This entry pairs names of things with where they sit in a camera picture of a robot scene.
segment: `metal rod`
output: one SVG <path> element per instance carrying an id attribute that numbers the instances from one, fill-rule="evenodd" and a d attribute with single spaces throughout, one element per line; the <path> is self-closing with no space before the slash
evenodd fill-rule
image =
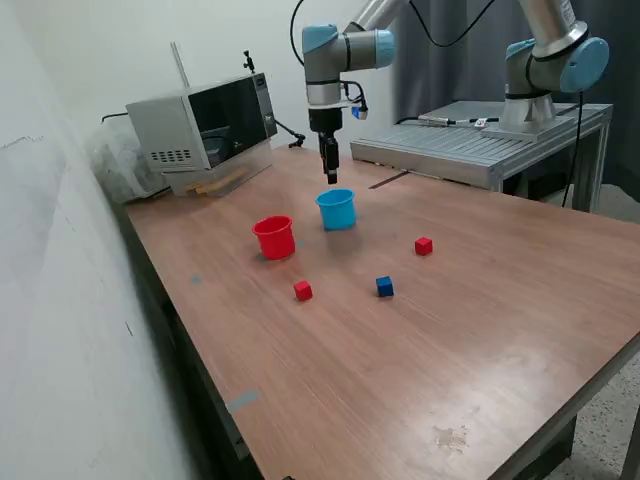
<path id="1" fill-rule="evenodd" d="M 191 85 L 189 84 L 189 78 L 187 77 L 187 72 L 184 69 L 182 57 L 180 56 L 180 50 L 176 42 L 171 42 L 171 51 L 173 52 L 173 58 L 175 59 L 176 65 L 178 66 L 178 71 L 180 72 L 180 77 L 182 78 L 184 88 L 189 88 Z"/>

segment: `white wall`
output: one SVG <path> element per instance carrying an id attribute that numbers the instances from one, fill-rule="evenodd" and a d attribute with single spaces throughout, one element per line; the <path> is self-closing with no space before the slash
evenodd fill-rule
<path id="1" fill-rule="evenodd" d="M 117 225 L 5 0 L 0 71 L 0 478 L 200 478 Z"/>
<path id="2" fill-rule="evenodd" d="M 268 75 L 276 117 L 308 130 L 304 73 L 289 45 L 295 0 L 9 0 L 60 92 L 72 121 L 89 137 L 102 115 L 128 102 L 179 88 L 169 43 L 179 43 L 192 85 L 242 75 L 242 51 Z M 344 27 L 365 0 L 306 0 L 302 26 Z M 348 141 L 392 122 L 389 69 L 357 72 L 370 106 L 367 121 L 345 114 Z M 290 141 L 279 134 L 277 144 Z M 308 145 L 316 146 L 315 138 Z"/>

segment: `cable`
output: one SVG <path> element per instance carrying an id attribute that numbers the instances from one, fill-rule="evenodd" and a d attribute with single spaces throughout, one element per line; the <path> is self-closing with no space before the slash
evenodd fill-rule
<path id="1" fill-rule="evenodd" d="M 408 122 L 409 120 L 420 120 L 418 117 L 404 117 L 396 122 L 396 125 L 400 125 L 401 123 Z"/>
<path id="2" fill-rule="evenodd" d="M 113 117 L 126 117 L 127 115 L 129 115 L 127 112 L 123 112 L 123 113 L 110 113 L 109 115 L 105 115 L 104 117 L 102 117 L 102 122 L 100 123 L 104 123 L 104 121 L 107 118 L 113 118 Z"/>
<path id="3" fill-rule="evenodd" d="M 298 59 L 298 62 L 300 62 L 300 65 L 304 67 L 304 62 L 302 61 L 302 58 L 300 58 L 300 54 L 298 53 L 298 49 L 296 48 L 296 42 L 293 40 L 293 24 L 296 21 L 296 16 L 298 15 L 298 10 L 300 10 L 302 2 L 304 2 L 304 0 L 298 0 L 298 4 L 296 5 L 296 8 L 293 9 L 293 13 L 291 14 L 291 23 L 289 24 L 289 41 L 291 42 L 293 54 Z"/>
<path id="4" fill-rule="evenodd" d="M 569 187 L 571 187 L 571 181 L 573 180 L 573 173 L 576 169 L 576 163 L 578 160 L 578 150 L 580 147 L 580 130 L 582 127 L 582 107 L 584 106 L 583 93 L 580 92 L 580 102 L 578 104 L 578 128 L 576 132 L 576 146 L 573 149 L 573 159 L 571 160 L 571 168 L 569 169 L 569 179 L 567 180 L 567 187 L 564 189 L 564 198 L 562 199 L 562 208 L 567 204 L 567 196 L 569 195 Z"/>
<path id="5" fill-rule="evenodd" d="M 298 132 L 290 129 L 289 127 L 287 127 L 285 124 L 279 122 L 278 120 L 276 120 L 276 125 L 279 125 L 284 130 L 286 130 L 289 135 L 291 135 L 292 137 L 295 137 L 296 141 L 293 142 L 293 143 L 290 143 L 289 144 L 289 148 L 302 147 L 302 145 L 304 144 L 304 141 L 307 139 L 307 137 L 305 137 L 301 133 L 298 133 Z"/>
<path id="6" fill-rule="evenodd" d="M 367 107 L 367 99 L 364 97 L 364 89 L 362 88 L 362 85 L 360 85 L 358 82 L 355 82 L 353 80 L 340 80 L 340 83 L 344 86 L 344 92 L 347 98 L 349 98 L 349 85 L 353 85 L 354 87 L 356 87 L 360 92 L 360 95 L 358 95 L 352 101 L 360 102 L 360 105 L 361 105 L 360 109 L 362 111 L 366 112 L 369 110 Z"/>
<path id="7" fill-rule="evenodd" d="M 416 16 L 418 17 L 418 21 L 420 22 L 420 25 L 422 25 L 422 29 L 424 30 L 424 33 L 427 34 L 427 38 L 429 39 L 429 41 L 431 43 L 433 43 L 436 47 L 447 48 L 447 47 L 451 47 L 452 45 L 455 45 L 460 40 L 462 40 L 464 38 L 464 36 L 467 33 L 469 33 L 473 27 L 475 27 L 476 23 L 478 23 L 478 21 L 482 18 L 482 16 L 485 14 L 485 12 L 489 9 L 489 7 L 491 5 L 493 5 L 493 3 L 495 1 L 496 0 L 489 0 L 489 2 L 487 2 L 487 4 L 480 11 L 478 16 L 475 18 L 475 20 L 469 24 L 469 26 L 464 30 L 464 32 L 462 32 L 458 36 L 458 38 L 456 38 L 453 42 L 449 42 L 449 43 L 438 43 L 438 42 L 436 42 L 433 39 L 433 37 L 431 36 L 431 33 L 429 32 L 429 29 L 427 28 L 427 25 L 424 23 L 424 20 L 422 19 L 422 15 L 420 15 L 420 12 L 418 11 L 418 8 L 413 3 L 413 0 L 409 0 L 409 6 L 413 9 L 413 11 L 415 12 Z"/>

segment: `metal table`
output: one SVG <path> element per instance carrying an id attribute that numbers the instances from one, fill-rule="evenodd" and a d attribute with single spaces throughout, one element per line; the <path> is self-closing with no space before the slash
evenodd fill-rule
<path id="1" fill-rule="evenodd" d="M 572 104 L 555 106 L 562 112 Z M 456 102 L 429 115 L 464 120 L 499 117 L 502 109 L 502 102 Z M 612 113 L 613 105 L 584 106 L 573 195 L 576 210 L 591 212 L 598 206 Z M 352 142 L 351 153 L 356 160 L 501 192 L 508 178 L 575 144 L 578 111 L 566 115 L 575 120 L 536 143 L 488 138 L 472 127 L 427 127 L 407 122 Z"/>

